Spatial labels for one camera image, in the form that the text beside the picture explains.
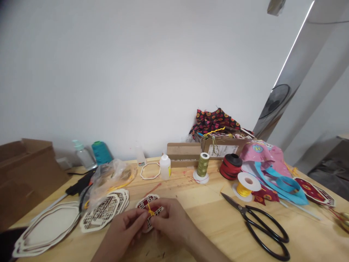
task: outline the blue fabric ribbon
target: blue fabric ribbon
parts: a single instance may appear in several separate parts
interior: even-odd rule
[[[292,178],[280,175],[271,166],[268,169],[266,169],[265,171],[269,175],[277,178],[276,179],[277,186],[276,186],[273,183],[269,182],[268,179],[263,174],[263,172],[261,170],[261,165],[262,165],[261,162],[255,162],[254,165],[257,169],[257,172],[258,172],[260,178],[271,189],[278,192],[278,195],[280,198],[292,201],[293,203],[295,203],[297,205],[308,205],[309,204],[308,200],[306,199],[306,196],[305,196],[303,189],[295,180],[293,180]]]

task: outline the scissors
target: scissors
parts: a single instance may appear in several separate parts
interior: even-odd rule
[[[286,233],[286,231],[282,228],[282,226],[272,217],[270,216],[267,212],[264,212],[261,209],[258,209],[256,207],[252,207],[252,206],[246,206],[246,207],[242,207],[241,205],[239,205],[238,203],[236,203],[231,197],[227,196],[226,194],[221,193],[222,196],[225,198],[225,200],[228,201],[229,204],[231,204],[233,207],[235,207],[238,211],[240,211],[242,217],[245,219],[245,223],[246,226],[248,228],[248,230],[250,231],[250,233],[252,234],[252,236],[254,237],[254,239],[258,242],[258,244],[265,250],[267,251],[270,255],[272,255],[273,257],[275,257],[276,259],[280,260],[280,261],[289,261],[290,260],[290,253],[288,252],[287,248],[285,247],[284,243],[288,243],[290,241],[290,239],[288,238],[288,235]],[[267,218],[269,218],[281,231],[283,238],[280,237],[278,234],[276,234],[270,227],[268,227],[253,211],[257,211],[259,213],[262,213],[263,215],[265,215]],[[246,213],[250,213],[263,227],[261,227],[260,225],[256,224],[255,222],[253,222],[252,220],[250,220],[247,216]],[[278,255],[276,253],[274,253],[273,251],[271,251],[256,235],[256,233],[254,232],[253,228],[251,227],[251,225],[254,225],[256,228],[258,228],[259,230],[261,230],[262,232],[264,232],[265,234],[267,234],[268,236],[270,236],[274,241],[276,241],[282,248],[282,250],[284,251],[284,256]]]

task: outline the cardboard box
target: cardboard box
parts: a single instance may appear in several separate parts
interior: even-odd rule
[[[52,142],[22,139],[0,146],[0,232],[68,180]]]
[[[212,143],[212,138],[202,139],[201,149],[208,153],[210,159],[223,159],[227,154],[240,155],[244,145],[253,139],[236,139],[236,138],[222,138],[216,139],[215,145]]]
[[[197,167],[200,154],[200,143],[167,144],[167,155],[171,159],[171,167]]]

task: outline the hand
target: hand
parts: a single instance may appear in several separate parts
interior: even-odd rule
[[[92,261],[118,261],[142,234],[142,226],[148,218],[145,209],[131,209],[116,215]]]
[[[173,242],[188,246],[199,232],[177,199],[159,198],[149,203],[150,208],[162,206],[159,216],[151,218],[152,226],[167,235]]]
[[[162,206],[159,216],[151,218],[153,227],[166,234],[173,242],[183,245],[196,261],[230,262],[193,223],[177,199],[159,198],[149,203],[150,208]]]

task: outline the white plastic bottle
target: white plastic bottle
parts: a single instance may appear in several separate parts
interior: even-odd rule
[[[162,180],[169,180],[171,176],[171,159],[166,154],[160,159],[160,176]]]
[[[81,164],[87,170],[91,170],[91,169],[98,166],[96,164],[96,162],[94,161],[94,159],[92,158],[91,154],[86,150],[86,148],[84,147],[84,145],[80,141],[73,140],[73,143],[74,143],[74,147],[76,149],[75,153],[76,153],[77,157],[80,159]]]
[[[136,145],[136,156],[137,156],[138,166],[144,166],[147,164],[147,160],[144,156],[143,149],[139,144]]]

